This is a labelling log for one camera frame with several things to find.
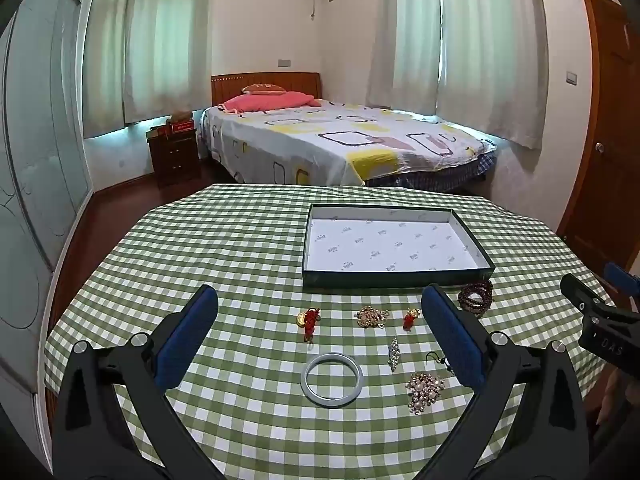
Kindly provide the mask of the wall light switch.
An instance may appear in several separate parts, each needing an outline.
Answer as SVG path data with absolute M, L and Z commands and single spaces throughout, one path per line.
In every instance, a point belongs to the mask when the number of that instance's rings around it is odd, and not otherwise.
M 572 72 L 567 72 L 566 73 L 566 82 L 568 84 L 572 84 L 573 86 L 576 86 L 576 84 L 577 84 L 577 75 L 575 73 L 572 73 Z

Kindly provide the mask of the pale jade bangle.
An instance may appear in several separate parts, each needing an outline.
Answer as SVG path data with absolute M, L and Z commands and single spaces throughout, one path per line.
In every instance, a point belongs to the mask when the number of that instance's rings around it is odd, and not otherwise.
M 351 356 L 326 352 L 313 356 L 299 376 L 306 398 L 320 408 L 344 408 L 354 402 L 364 386 L 364 374 Z

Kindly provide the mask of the dark wooden nightstand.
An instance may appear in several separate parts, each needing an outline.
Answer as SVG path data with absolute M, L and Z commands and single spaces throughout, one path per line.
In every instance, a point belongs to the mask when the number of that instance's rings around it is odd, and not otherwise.
M 160 188 L 201 175 L 196 130 L 165 134 L 160 128 L 146 133 L 153 174 Z

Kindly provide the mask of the right window curtain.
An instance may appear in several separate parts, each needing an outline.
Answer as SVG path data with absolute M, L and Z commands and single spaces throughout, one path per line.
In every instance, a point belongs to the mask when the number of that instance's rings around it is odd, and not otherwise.
M 368 104 L 538 150 L 547 96 L 542 0 L 378 0 Z

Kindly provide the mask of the pearl cluster brooch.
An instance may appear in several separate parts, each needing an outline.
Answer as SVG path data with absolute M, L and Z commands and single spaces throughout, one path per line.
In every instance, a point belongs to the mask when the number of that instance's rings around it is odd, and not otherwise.
M 431 374 L 414 373 L 406 383 L 406 388 L 409 412 L 417 415 L 422 414 L 439 399 L 445 383 Z

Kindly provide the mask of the silver crystal brooch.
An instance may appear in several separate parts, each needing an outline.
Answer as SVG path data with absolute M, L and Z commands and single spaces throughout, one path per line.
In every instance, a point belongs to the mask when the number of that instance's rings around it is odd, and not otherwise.
M 390 371 L 394 372 L 398 367 L 400 360 L 399 342 L 396 337 L 393 337 L 388 345 L 388 366 Z

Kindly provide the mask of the wooden headboard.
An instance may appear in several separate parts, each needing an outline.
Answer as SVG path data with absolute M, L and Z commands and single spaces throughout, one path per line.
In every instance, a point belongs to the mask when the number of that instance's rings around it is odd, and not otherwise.
M 259 72 L 214 75 L 210 78 L 210 104 L 216 106 L 242 93 L 250 84 L 276 84 L 288 91 L 299 91 L 322 98 L 322 81 L 313 72 Z

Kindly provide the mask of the bed with patterned sheet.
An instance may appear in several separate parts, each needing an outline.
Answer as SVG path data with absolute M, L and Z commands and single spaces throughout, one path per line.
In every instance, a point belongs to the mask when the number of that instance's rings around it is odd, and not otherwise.
M 212 106 L 201 139 L 239 183 L 450 192 L 497 159 L 494 144 L 435 119 L 326 100 L 265 112 Z

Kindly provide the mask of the glass wardrobe door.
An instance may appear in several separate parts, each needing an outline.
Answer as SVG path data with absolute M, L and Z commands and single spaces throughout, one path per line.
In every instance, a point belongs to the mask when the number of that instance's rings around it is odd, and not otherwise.
M 52 275 L 90 186 L 77 122 L 79 0 L 23 0 L 1 36 L 1 369 L 37 390 Z

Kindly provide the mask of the window curtain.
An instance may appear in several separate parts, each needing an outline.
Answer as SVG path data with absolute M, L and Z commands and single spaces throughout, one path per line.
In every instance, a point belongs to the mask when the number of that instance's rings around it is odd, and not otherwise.
M 82 69 L 88 139 L 209 96 L 213 0 L 92 0 Z
M 538 150 L 547 96 L 542 0 L 378 0 L 368 104 Z

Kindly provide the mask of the left window curtain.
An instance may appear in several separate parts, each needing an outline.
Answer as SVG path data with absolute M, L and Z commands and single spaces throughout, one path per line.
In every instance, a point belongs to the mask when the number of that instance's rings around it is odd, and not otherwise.
M 209 96 L 213 0 L 92 0 L 82 69 L 88 139 Z

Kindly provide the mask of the small red knot gold charm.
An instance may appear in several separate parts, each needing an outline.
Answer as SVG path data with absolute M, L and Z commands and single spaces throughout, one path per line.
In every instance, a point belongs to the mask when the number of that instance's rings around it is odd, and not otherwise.
M 406 332 L 410 332 L 413 329 L 414 324 L 416 324 L 416 320 L 420 316 L 420 311 L 418 309 L 409 309 L 404 316 L 404 320 L 402 321 L 402 329 Z

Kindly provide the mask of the green jewelry box tray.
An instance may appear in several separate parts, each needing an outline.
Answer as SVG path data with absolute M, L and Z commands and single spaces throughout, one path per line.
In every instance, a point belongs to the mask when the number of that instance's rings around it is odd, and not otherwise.
M 322 289 L 461 286 L 495 263 L 457 211 L 438 207 L 313 204 L 304 285 Z

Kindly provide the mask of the orange patterned cushion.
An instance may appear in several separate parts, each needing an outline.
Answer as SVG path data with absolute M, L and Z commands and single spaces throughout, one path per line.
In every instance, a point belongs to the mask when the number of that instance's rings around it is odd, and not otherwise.
M 282 96 L 285 94 L 285 88 L 277 84 L 248 84 L 242 89 L 242 93 L 247 96 Z

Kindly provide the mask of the red box on nightstand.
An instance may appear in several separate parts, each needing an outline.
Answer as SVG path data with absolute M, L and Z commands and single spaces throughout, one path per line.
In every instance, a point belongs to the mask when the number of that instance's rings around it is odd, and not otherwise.
M 170 122 L 169 125 L 172 133 L 191 131 L 195 129 L 194 121 L 192 119 L 182 120 L 181 122 Z

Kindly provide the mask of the brown wooden door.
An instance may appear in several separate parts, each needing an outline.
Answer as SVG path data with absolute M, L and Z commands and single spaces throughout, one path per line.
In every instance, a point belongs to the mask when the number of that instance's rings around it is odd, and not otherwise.
M 639 33 L 612 0 L 585 0 L 592 61 L 587 137 L 558 234 L 599 276 L 639 255 Z

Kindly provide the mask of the red tassel gold charm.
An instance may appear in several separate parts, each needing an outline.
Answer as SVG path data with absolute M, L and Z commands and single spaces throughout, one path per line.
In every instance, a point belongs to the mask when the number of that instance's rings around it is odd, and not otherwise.
M 296 325 L 303 330 L 303 341 L 311 342 L 314 339 L 314 330 L 320 318 L 320 310 L 316 308 L 300 311 L 296 315 Z

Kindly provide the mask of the pink pillow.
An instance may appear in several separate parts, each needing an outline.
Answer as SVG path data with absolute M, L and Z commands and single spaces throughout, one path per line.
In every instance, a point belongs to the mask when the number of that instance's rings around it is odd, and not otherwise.
M 285 91 L 281 94 L 268 94 L 268 96 L 241 94 L 217 105 L 220 110 L 234 114 L 288 110 L 301 106 L 320 106 L 320 102 L 310 94 Z

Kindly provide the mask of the black cord pendant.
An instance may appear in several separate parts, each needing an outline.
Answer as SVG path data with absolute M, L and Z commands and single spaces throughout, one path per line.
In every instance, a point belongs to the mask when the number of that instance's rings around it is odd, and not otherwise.
M 427 352 L 425 359 L 427 361 L 433 361 L 442 366 L 448 373 L 452 374 L 452 367 L 444 356 L 440 356 L 435 351 Z

